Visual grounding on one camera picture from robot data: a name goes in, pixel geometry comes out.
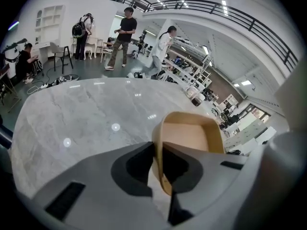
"person sitting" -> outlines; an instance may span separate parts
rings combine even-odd
[[[32,44],[28,43],[25,45],[24,50],[20,52],[16,60],[16,77],[18,82],[23,80],[25,84],[31,83],[33,81],[33,62],[37,60],[38,56],[35,55],[31,57]]]

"white wall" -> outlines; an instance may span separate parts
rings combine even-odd
[[[95,19],[96,36],[106,40],[117,8],[110,0],[28,0],[23,6],[19,25],[15,34],[10,34],[2,43],[1,48],[13,42],[26,38],[35,42],[35,21],[37,12],[48,6],[65,5],[62,26],[60,28],[60,46],[71,44],[71,29],[78,19],[86,13],[91,13]]]

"woman in white shirt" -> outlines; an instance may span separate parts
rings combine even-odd
[[[152,75],[155,75],[161,71],[162,62],[164,60],[167,47],[169,45],[172,45],[172,42],[170,42],[171,37],[175,37],[176,35],[177,35],[177,28],[172,25],[168,28],[167,32],[163,33],[159,37],[158,43],[153,48],[153,53],[152,53],[153,63],[150,66],[148,73],[146,74],[146,77],[151,78]]]

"gray floor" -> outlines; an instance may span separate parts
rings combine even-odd
[[[88,57],[86,60],[78,61],[74,58],[72,59],[73,69],[71,68],[71,65],[69,63],[68,57],[65,58],[65,63],[68,63],[68,65],[64,66],[64,75],[68,74],[77,74],[80,76],[79,80],[83,79],[93,79],[93,78],[101,78],[101,77],[108,77],[108,78],[120,78],[120,77],[126,77],[129,72],[135,72],[135,71],[145,71],[147,68],[145,67],[144,63],[140,62],[137,59],[128,58],[126,67],[123,68],[121,66],[122,60],[123,60],[123,54],[122,51],[118,52],[115,69],[114,71],[106,71],[104,69],[104,66],[107,65],[109,62],[110,55],[106,56],[106,60],[102,61],[100,63],[100,55],[97,54],[97,58],[94,58],[94,55],[92,55],[92,60],[90,60]],[[43,82],[46,83],[48,80],[49,83],[52,83],[56,78],[59,76],[62,76],[62,66],[61,61],[58,60],[56,63],[56,71],[53,70],[53,59],[50,59],[48,62],[44,64],[44,74],[45,76],[42,77],[42,74],[39,73],[36,78],[33,80],[30,84],[24,84],[23,82],[18,83],[15,86],[16,91],[18,92],[19,96],[21,97],[21,101],[8,113],[8,110],[12,103],[15,101],[10,94],[7,94],[4,97],[4,106],[0,103],[0,114],[3,118],[3,124],[10,130],[14,131],[15,123],[17,121],[17,117],[20,113],[20,110],[29,96],[27,94],[27,91],[33,87],[38,86],[40,87]]]

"window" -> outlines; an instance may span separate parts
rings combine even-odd
[[[248,113],[252,113],[256,118],[259,118],[262,122],[266,122],[270,114],[266,113],[265,111],[262,111],[261,109],[255,107],[252,104],[249,104],[247,108],[245,108],[240,114],[239,119],[245,117]]]

